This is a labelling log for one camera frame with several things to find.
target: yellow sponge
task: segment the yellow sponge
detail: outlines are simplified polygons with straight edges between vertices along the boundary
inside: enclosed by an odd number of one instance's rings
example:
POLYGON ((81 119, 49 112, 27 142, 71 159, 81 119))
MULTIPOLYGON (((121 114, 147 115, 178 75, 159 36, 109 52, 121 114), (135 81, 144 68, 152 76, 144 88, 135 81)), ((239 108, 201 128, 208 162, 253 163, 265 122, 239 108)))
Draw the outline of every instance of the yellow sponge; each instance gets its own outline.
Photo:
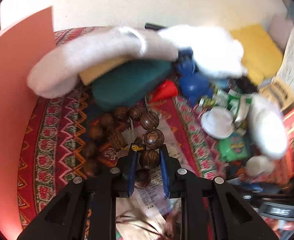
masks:
POLYGON ((242 64, 248 69, 247 77, 255 85, 277 73, 283 55, 261 25, 246 26, 230 33, 244 48, 242 64))

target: small yellow charm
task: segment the small yellow charm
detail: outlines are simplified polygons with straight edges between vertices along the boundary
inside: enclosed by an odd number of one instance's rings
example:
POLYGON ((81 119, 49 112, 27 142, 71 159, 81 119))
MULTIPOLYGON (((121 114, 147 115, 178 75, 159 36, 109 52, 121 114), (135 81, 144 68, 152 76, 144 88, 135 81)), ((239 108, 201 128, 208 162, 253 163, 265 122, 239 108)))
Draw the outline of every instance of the small yellow charm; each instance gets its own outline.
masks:
POLYGON ((144 148, 143 147, 138 147, 137 145, 133 145, 132 147, 131 147, 135 152, 137 152, 137 151, 140 151, 140 150, 143 150, 144 148))

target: white fluffy cloth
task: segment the white fluffy cloth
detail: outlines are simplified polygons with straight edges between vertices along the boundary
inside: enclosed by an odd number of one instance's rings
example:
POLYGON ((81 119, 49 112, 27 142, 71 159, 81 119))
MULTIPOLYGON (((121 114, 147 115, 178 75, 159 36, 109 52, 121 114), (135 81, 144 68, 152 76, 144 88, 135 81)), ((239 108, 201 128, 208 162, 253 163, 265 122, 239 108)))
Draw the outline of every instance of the white fluffy cloth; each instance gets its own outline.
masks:
POLYGON ((283 125, 279 107, 258 93, 252 94, 248 113, 251 139, 260 152, 273 160, 279 160, 288 149, 287 131, 283 125))
POLYGON ((123 55, 175 61, 178 50, 155 31, 129 27, 93 31, 46 54, 30 71, 27 85, 44 98, 61 97, 77 85, 78 73, 123 55))
POLYGON ((243 47, 221 27, 176 25, 158 31, 178 49, 191 47, 199 71, 210 78, 240 78, 247 74, 241 64, 243 47))

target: blue plastic toy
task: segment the blue plastic toy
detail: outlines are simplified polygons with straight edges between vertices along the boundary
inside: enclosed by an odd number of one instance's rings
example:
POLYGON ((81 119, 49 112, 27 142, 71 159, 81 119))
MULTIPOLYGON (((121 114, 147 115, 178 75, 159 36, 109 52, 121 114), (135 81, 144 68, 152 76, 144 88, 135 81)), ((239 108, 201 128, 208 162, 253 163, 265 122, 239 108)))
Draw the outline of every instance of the blue plastic toy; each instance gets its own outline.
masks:
POLYGON ((196 101, 204 95, 212 97, 209 80, 200 72, 195 72, 192 49, 179 52, 176 68, 178 73, 183 75, 179 78, 182 94, 188 98, 191 106, 194 106, 196 101))

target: green sponge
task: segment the green sponge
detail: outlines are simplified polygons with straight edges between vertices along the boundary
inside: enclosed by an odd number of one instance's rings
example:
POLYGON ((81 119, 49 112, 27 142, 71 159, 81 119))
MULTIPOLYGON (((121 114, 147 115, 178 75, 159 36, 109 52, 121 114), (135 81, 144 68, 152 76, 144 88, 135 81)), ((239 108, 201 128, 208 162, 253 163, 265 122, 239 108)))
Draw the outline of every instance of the green sponge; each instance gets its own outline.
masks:
POLYGON ((112 111, 118 106, 133 107, 165 80, 171 71, 169 61, 129 61, 92 83, 94 100, 104 111, 112 111))

